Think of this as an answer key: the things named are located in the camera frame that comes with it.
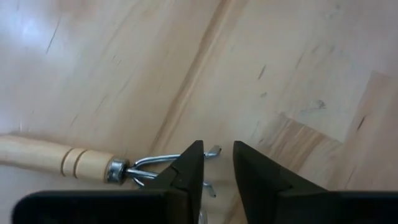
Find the wooden tool handle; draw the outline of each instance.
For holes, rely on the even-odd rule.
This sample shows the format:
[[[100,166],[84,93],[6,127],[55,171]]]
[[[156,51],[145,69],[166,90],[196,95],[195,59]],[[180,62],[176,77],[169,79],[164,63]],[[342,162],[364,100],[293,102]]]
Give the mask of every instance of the wooden tool handle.
[[[0,136],[0,164],[108,182],[114,156],[46,141]]]

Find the metal wire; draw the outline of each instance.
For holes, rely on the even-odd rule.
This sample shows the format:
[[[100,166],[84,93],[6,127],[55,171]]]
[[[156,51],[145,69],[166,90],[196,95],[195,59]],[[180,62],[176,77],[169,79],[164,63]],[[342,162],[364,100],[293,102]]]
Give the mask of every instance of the metal wire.
[[[219,146],[213,146],[208,152],[205,152],[203,154],[203,157],[205,159],[218,157],[220,152],[221,148]],[[179,156],[179,154],[172,154],[166,156],[145,157],[143,159],[139,159],[126,170],[126,175],[132,178],[138,186],[143,187],[145,186],[145,184],[140,179],[154,179],[155,177],[157,177],[158,173],[140,170],[139,168],[141,166],[171,162],[176,160],[176,158],[178,158]],[[207,189],[210,197],[216,197],[216,192],[214,191],[211,183],[203,182],[203,186]]]

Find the floor plank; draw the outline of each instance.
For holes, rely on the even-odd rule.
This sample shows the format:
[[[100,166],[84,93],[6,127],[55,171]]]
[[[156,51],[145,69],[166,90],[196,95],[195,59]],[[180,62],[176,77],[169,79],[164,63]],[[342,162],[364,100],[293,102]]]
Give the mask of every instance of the floor plank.
[[[378,174],[366,165],[382,161],[376,152],[341,142],[358,138],[372,74],[398,70],[397,7],[395,0],[0,0],[0,133],[131,160],[181,152],[196,139],[219,144],[223,155],[205,167],[219,194],[203,196],[210,223],[244,222],[234,140],[324,187],[391,189],[384,179],[364,180]],[[380,97],[393,99],[387,82],[391,92]],[[389,101],[360,130],[391,122],[394,106]],[[348,152],[355,153],[341,159]],[[345,185],[347,162],[360,155],[361,169]],[[3,166],[0,173],[8,180],[0,185],[2,222],[35,190],[106,188]]]
[[[148,155],[218,4],[0,1],[0,133],[133,161]],[[0,172],[8,180],[0,185],[1,223],[30,192],[106,188],[4,166]]]
[[[373,73],[330,180],[334,189],[397,190],[398,79]]]

